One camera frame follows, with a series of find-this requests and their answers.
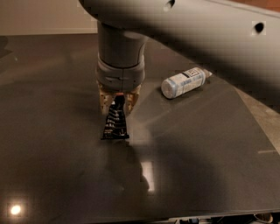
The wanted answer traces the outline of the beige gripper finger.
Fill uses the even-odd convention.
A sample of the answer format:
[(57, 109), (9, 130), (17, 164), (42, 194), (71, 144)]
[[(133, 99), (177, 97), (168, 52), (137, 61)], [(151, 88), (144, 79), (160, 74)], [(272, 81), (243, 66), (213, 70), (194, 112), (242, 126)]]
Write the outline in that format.
[(127, 92), (125, 96), (124, 112), (126, 116), (129, 116), (133, 108), (137, 104), (137, 100), (140, 95), (141, 85), (135, 87), (133, 90)]
[(115, 99), (116, 93), (114, 91), (106, 89), (99, 81), (97, 81), (97, 86), (99, 89), (101, 113), (103, 115), (106, 115), (109, 112), (109, 107)]

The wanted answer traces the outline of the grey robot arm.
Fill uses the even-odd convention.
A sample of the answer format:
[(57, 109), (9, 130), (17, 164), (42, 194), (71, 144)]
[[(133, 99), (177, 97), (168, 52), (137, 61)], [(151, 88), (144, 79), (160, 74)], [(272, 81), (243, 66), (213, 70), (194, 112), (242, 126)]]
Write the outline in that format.
[(145, 38), (280, 109), (280, 13), (231, 0), (79, 0), (98, 22), (99, 61), (142, 60)]

